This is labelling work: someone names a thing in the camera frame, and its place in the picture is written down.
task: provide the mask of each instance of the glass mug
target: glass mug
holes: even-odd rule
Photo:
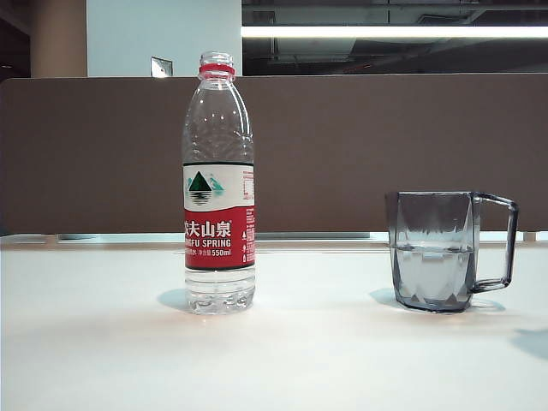
[[[502,278],[476,281],[480,205],[509,209],[506,270]],[[512,280],[518,207],[514,201],[475,192],[386,194],[392,277],[406,307],[458,313],[472,294],[503,289]]]

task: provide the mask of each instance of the water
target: water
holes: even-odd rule
[[[471,247],[405,244],[391,250],[396,299],[436,312],[464,310],[472,296],[475,256]]]
[[[185,270],[188,307],[197,314],[238,313],[255,293],[255,267],[237,270]]]

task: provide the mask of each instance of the water bottle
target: water bottle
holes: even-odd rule
[[[200,59],[182,133],[185,283],[193,313],[235,313],[255,291],[253,135],[230,54]]]

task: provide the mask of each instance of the ceiling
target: ceiling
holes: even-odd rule
[[[244,26],[548,25],[548,1],[244,0]],[[243,39],[244,75],[545,71],[546,40]]]

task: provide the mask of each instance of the cubicle divider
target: cubicle divider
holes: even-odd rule
[[[382,231],[391,190],[479,190],[548,229],[548,74],[237,79],[253,124],[258,231]],[[193,78],[6,80],[0,228],[182,231]],[[487,218],[485,229],[504,229]]]

